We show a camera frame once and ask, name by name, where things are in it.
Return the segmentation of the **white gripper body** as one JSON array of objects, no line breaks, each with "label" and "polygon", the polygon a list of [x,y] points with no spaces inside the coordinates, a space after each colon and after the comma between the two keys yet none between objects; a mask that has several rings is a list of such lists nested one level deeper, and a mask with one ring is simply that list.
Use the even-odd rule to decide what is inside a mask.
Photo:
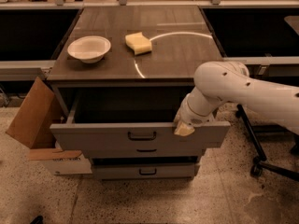
[{"label": "white gripper body", "polygon": [[202,94],[189,93],[183,99],[176,114],[176,124],[188,128],[200,127],[214,119],[215,100]]}]

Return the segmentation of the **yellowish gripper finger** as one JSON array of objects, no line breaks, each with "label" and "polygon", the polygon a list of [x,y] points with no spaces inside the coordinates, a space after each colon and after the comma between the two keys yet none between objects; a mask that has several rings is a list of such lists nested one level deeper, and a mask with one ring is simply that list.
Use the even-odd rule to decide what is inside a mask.
[{"label": "yellowish gripper finger", "polygon": [[174,131],[174,134],[178,136],[188,136],[193,132],[194,132],[193,126],[188,125],[185,122],[180,120],[178,122],[177,128]]}]

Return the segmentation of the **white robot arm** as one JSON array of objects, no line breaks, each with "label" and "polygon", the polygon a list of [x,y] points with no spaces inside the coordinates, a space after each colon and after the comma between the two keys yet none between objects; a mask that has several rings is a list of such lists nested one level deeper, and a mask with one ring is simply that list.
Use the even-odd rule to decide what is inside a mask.
[{"label": "white robot arm", "polygon": [[239,62],[207,62],[198,66],[194,88],[175,116],[175,134],[187,136],[212,119],[227,102],[244,105],[292,133],[299,134],[299,88],[249,76]]}]

